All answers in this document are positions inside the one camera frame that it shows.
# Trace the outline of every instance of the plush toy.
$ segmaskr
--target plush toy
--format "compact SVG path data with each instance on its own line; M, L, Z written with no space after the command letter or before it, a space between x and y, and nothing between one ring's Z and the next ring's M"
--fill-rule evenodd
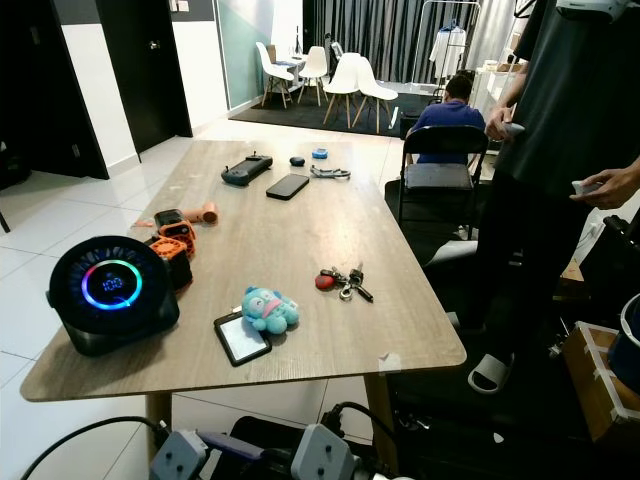
M258 331L282 333L298 323L298 305L280 292L249 287L242 301L242 316Z

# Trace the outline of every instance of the curtain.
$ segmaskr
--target curtain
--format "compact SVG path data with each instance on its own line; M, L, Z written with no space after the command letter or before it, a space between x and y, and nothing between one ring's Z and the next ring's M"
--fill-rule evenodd
M515 3L516 0L484 2L475 41L469 50L467 68L481 67L485 60L500 60L502 49L515 24Z
M455 20L466 30L469 44L478 17L473 5L423 0L316 0L314 6L318 15L324 7L324 18L316 23L314 35L323 40L317 45L324 45L324 34L330 33L345 52L367 57L377 79L403 83L434 83L435 66L429 54L438 30Z

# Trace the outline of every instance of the slipper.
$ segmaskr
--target slipper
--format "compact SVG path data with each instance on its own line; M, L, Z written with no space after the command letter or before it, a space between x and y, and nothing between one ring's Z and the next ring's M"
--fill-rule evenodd
M447 317L449 317L449 321L451 322L451 325L453 325L455 331L460 335L480 335L487 330L487 327L484 325L484 323L481 327L478 328L462 328L460 320L458 319L458 314L456 312L447 312Z
M513 360L514 356L511 354L511 365L507 366L498 360L493 355L489 355L488 353L482 357L480 363L471 370L469 373L469 377L467 378L467 382L469 386L473 388L476 392L482 393L483 395L495 395L500 392L504 387L505 383L509 379L509 375L511 374L511 370L513 369ZM473 374L477 373L488 380L489 382L495 385L495 388L487 390L485 388L479 387L476 385L473 380Z

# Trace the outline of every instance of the orange device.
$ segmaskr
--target orange device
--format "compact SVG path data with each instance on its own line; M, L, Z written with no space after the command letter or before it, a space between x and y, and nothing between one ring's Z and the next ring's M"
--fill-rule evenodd
M173 238L187 245L187 253L196 253L196 232L191 222L177 209L165 210L154 215L158 234L162 237Z
M218 221L218 207L213 202L207 202L197 210L183 210L182 214L191 223L204 222L214 224Z
M160 237L150 247L169 263L169 276L174 290L179 290L191 283L193 274L189 265L186 243L175 238Z

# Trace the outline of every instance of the man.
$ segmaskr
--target man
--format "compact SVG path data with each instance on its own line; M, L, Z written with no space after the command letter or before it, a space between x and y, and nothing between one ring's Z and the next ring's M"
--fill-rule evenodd
M471 125L484 130L485 123L482 114L468 105L472 88L471 81L464 74L456 74L445 87L443 102L425 108L407 135L418 128L433 125ZM466 165L467 160L467 155L464 154L421 154L418 163L460 163Z
M506 324L487 325L491 347L469 374L480 393L500 391L518 350L543 318L592 207L622 206L640 188L640 9L613 24L569 20L538 0L515 54L529 63L491 114L504 140L480 223L477 296L463 329L478 329L514 251L522 285ZM512 138L504 124L525 131ZM602 186L572 195L571 182Z

